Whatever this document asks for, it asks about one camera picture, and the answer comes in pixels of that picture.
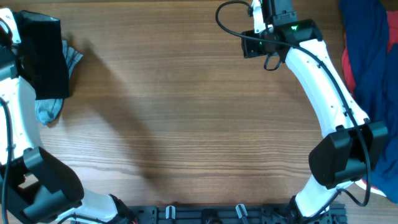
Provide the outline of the black shorts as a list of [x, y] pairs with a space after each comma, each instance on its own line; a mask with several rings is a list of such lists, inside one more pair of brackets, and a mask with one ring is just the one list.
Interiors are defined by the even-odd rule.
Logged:
[[60, 20], [29, 11], [19, 11], [14, 16], [21, 37], [22, 76], [34, 87], [36, 98], [68, 98], [69, 72]]

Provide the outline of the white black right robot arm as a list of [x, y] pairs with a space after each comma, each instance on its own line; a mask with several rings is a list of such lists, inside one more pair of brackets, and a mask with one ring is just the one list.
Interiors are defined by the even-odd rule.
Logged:
[[334, 199], [376, 168], [386, 125], [369, 119], [335, 70], [323, 35], [299, 20], [290, 1], [253, 1], [254, 27], [241, 33], [245, 58], [277, 56], [296, 76], [317, 116], [322, 140], [310, 152], [311, 177], [293, 197], [288, 218], [307, 223], [326, 215]]

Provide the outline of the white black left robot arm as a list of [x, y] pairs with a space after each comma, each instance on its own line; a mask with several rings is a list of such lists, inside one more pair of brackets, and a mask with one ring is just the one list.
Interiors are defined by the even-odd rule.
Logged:
[[35, 117], [17, 19], [1, 9], [1, 208], [21, 223], [139, 223], [117, 197], [86, 190], [76, 173], [45, 150]]

